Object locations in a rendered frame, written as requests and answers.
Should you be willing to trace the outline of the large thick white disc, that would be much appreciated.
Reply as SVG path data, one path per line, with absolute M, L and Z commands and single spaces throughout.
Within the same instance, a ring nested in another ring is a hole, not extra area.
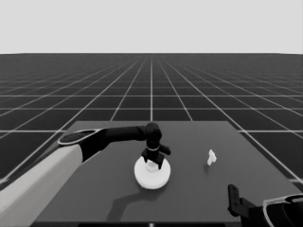
M 159 189 L 163 187 L 170 177 L 171 169 L 167 159 L 162 163 L 161 168 L 153 161 L 145 162 L 140 157 L 134 164 L 134 176 L 138 184 L 145 189 Z

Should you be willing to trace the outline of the small white T-shaped piece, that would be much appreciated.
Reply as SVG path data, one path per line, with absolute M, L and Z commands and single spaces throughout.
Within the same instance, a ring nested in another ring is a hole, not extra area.
M 207 164 L 209 166 L 211 166 L 213 163 L 215 163 L 217 161 L 217 156 L 215 154 L 215 152 L 211 149 L 208 152 L 208 159 L 207 159 Z

